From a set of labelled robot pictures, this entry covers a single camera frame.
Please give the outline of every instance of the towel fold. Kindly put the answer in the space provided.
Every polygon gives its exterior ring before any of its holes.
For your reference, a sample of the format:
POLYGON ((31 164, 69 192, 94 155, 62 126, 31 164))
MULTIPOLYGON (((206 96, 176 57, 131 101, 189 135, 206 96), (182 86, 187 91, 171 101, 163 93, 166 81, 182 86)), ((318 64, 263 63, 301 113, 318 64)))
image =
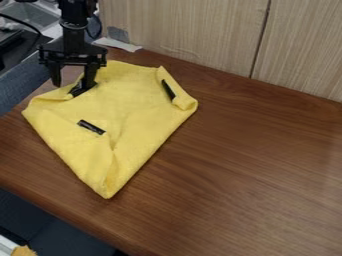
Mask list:
POLYGON ((78 81, 33 98, 23 115, 78 178, 107 199, 198 106, 163 67, 110 61, 95 87, 73 97, 78 81))

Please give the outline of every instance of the wooden cabinet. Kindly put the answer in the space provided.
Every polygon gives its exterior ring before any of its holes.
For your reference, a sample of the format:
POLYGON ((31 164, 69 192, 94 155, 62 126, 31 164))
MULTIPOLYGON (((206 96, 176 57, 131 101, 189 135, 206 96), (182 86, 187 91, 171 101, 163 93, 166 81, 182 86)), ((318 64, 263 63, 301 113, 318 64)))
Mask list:
POLYGON ((342 1, 272 0, 252 77, 342 101, 342 1))
POLYGON ((145 49, 249 76, 268 0, 102 0, 107 26, 145 49))

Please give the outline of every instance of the yellow object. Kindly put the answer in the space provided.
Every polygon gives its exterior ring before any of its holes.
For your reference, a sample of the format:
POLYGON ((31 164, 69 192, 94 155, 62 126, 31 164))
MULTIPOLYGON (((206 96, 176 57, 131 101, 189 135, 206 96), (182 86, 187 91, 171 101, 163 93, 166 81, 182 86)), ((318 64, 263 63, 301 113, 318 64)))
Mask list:
POLYGON ((23 246, 15 248, 11 256, 37 256, 37 254, 34 251, 31 251, 27 246, 23 246))
POLYGON ((163 67, 110 61, 97 73, 98 85, 74 98, 69 91, 77 82, 33 98, 23 115, 104 198, 119 191, 198 106, 163 67), (80 120, 105 133, 79 126, 80 120))

